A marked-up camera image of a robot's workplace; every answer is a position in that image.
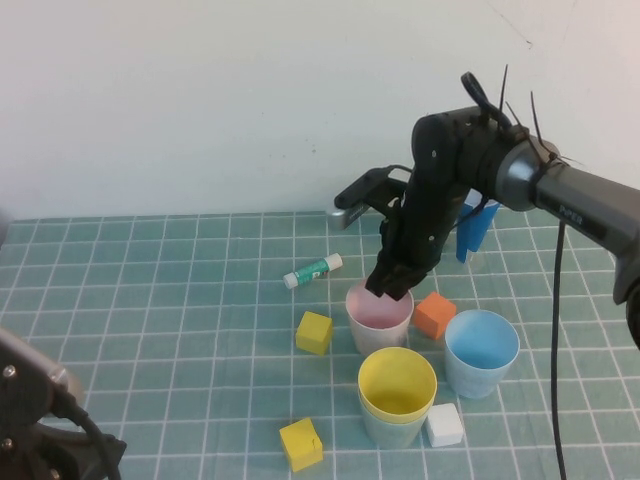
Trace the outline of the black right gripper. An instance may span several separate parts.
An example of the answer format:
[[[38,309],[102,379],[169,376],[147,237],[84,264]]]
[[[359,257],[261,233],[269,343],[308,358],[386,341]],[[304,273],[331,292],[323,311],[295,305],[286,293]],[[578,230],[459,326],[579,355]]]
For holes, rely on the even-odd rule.
[[[456,193],[406,192],[380,225],[378,267],[365,288],[401,300],[438,264],[457,216]]]

